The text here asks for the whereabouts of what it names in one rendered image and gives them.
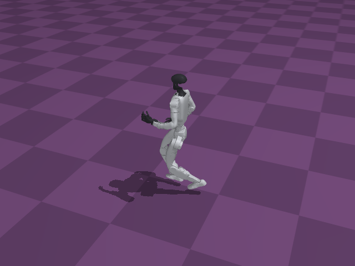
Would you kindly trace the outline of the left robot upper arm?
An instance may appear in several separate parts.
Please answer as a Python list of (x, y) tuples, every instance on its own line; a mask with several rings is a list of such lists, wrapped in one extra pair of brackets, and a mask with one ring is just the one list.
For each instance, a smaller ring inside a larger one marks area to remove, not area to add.
[(170, 102), (170, 117), (171, 117), (171, 122), (174, 124), (174, 127), (172, 129), (177, 128), (178, 126), (178, 108), (179, 108), (179, 99), (172, 99)]

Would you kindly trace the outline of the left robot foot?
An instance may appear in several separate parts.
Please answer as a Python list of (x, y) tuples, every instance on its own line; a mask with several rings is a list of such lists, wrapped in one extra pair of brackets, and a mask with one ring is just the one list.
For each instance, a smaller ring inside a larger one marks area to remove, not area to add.
[(200, 183), (192, 183), (192, 184), (189, 184), (187, 186), (188, 189), (194, 189), (194, 188), (197, 188), (197, 187), (201, 187), (201, 186), (205, 186), (206, 185), (206, 181), (205, 180), (199, 180)]

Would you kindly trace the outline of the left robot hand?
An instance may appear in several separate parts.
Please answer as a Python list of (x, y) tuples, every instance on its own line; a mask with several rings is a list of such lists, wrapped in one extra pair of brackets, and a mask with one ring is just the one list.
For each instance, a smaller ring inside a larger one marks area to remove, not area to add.
[(159, 122), (159, 121), (156, 120), (156, 119), (152, 119), (152, 118), (149, 116), (149, 114), (148, 114), (147, 111), (146, 111), (146, 113), (147, 113), (147, 115), (145, 115), (145, 114), (144, 114), (144, 111), (143, 111), (143, 113), (141, 114), (141, 120), (142, 120), (142, 121), (144, 121), (144, 122), (146, 122), (146, 123), (151, 123), (151, 125), (153, 125), (153, 121)]

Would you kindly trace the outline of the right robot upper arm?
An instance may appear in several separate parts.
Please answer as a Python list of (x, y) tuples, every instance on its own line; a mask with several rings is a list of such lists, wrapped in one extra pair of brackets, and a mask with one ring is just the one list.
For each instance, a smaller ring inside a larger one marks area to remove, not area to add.
[(185, 90), (187, 93), (188, 93), (188, 95), (189, 95), (189, 106), (188, 106), (188, 110), (190, 111), (190, 112), (193, 112), (194, 110), (195, 110), (195, 108), (196, 108), (196, 106), (195, 106), (195, 103), (193, 102), (193, 99), (191, 98), (191, 96), (190, 96), (190, 92), (189, 92), (189, 90)]

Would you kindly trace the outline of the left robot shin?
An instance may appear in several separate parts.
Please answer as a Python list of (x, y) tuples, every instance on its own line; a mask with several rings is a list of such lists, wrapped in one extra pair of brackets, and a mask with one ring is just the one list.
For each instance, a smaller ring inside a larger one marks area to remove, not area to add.
[(175, 166), (171, 166), (169, 168), (169, 173), (172, 175), (182, 178), (183, 180), (188, 180), (194, 183), (200, 183), (200, 179), (196, 178), (195, 176), (191, 175), (187, 170), (182, 167), (176, 168)]

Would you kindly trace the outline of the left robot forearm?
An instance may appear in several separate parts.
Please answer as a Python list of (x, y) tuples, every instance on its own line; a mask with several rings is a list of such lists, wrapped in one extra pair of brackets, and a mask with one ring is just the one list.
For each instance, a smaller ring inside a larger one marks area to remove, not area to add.
[(158, 129), (172, 129), (174, 124), (172, 122), (155, 122), (153, 121), (153, 126), (157, 127)]

